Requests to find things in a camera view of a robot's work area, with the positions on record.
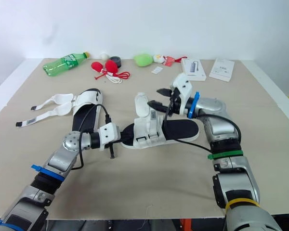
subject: robotic arm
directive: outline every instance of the robotic arm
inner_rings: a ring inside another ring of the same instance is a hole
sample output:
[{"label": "robotic arm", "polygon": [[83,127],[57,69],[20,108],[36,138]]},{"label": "robotic arm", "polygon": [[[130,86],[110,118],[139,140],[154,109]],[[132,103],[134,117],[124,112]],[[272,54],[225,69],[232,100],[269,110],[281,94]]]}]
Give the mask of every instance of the robotic arm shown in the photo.
[{"label": "robotic arm", "polygon": [[[170,116],[176,113],[199,118],[203,122],[211,147],[209,159],[214,170],[219,172],[213,176],[215,199],[219,207],[226,209],[227,230],[281,231],[271,215],[259,207],[259,188],[247,158],[243,156],[240,131],[227,114],[225,103],[200,98],[198,92],[191,98],[192,85],[184,74],[175,79],[171,89],[160,89],[158,92],[170,97],[169,107],[156,101],[150,101],[149,106],[168,112]],[[45,207],[53,201],[56,190],[73,168],[79,151],[107,147],[112,150],[113,143],[130,139],[128,134],[120,133],[111,120],[108,121],[98,132],[88,130],[66,134],[61,147],[42,167],[32,166],[38,174],[4,213],[0,231],[39,231],[48,215]]]},{"label": "robotic arm", "polygon": [[114,123],[107,123],[98,132],[72,131],[65,135],[62,145],[45,164],[33,165],[38,171],[33,182],[26,186],[0,220],[0,231],[40,231],[48,212],[45,209],[54,200],[54,194],[76,163],[79,144],[82,150],[104,149],[105,145],[121,137]]},{"label": "robotic arm", "polygon": [[226,209],[228,231],[281,231],[272,216],[259,207],[260,192],[247,158],[243,155],[239,128],[231,121],[224,102],[200,98],[198,92],[191,98],[192,85],[185,74],[180,74],[171,89],[158,93],[170,97],[169,107],[150,101],[152,108],[200,119],[211,147],[214,170],[213,190],[216,203]]}]

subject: green plush toy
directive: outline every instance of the green plush toy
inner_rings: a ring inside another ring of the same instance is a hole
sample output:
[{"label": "green plush toy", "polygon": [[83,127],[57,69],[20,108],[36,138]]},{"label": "green plush toy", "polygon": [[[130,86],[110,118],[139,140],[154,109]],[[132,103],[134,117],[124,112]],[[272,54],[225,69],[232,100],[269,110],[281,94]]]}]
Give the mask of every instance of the green plush toy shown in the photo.
[{"label": "green plush toy", "polygon": [[134,57],[137,66],[148,66],[153,63],[153,57],[149,54],[139,54]]}]

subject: yellow zip tie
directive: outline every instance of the yellow zip tie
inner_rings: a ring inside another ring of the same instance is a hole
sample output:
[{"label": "yellow zip tie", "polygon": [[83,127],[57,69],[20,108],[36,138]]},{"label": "yellow zip tie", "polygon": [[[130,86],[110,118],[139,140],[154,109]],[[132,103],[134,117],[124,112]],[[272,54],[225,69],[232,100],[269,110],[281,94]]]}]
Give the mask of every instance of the yellow zip tie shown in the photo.
[{"label": "yellow zip tie", "polygon": [[248,198],[237,198],[237,199],[233,199],[231,201],[228,202],[228,204],[226,205],[226,213],[227,213],[227,210],[229,209],[229,207],[235,203],[239,203],[239,202],[248,202],[248,203],[251,203],[251,204],[254,204],[258,207],[260,207],[260,205],[254,201],[254,200],[251,200],[251,199],[248,199]]}]

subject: red tag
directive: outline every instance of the red tag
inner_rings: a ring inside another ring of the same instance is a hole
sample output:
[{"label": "red tag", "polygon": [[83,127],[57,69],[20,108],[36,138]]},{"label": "red tag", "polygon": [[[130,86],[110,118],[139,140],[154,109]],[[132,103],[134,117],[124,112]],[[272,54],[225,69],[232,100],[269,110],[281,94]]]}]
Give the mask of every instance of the red tag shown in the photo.
[{"label": "red tag", "polygon": [[163,65],[165,65],[165,66],[171,66],[174,63],[174,58],[172,58],[170,56],[167,56],[165,59],[166,59],[166,61],[163,62]]}]

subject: red balloon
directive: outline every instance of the red balloon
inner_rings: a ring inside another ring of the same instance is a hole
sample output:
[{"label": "red balloon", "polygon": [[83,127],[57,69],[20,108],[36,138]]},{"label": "red balloon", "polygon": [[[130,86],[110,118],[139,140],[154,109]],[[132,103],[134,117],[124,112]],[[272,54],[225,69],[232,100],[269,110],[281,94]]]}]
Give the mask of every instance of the red balloon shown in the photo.
[{"label": "red balloon", "polygon": [[93,70],[95,70],[97,72],[101,72],[102,69],[103,69],[103,65],[101,63],[99,63],[99,62],[93,62],[91,64],[91,67],[92,67]]},{"label": "red balloon", "polygon": [[108,60],[106,63],[105,63],[105,68],[108,72],[110,73],[117,73],[118,72],[118,66],[117,64],[112,61],[112,60]]}]

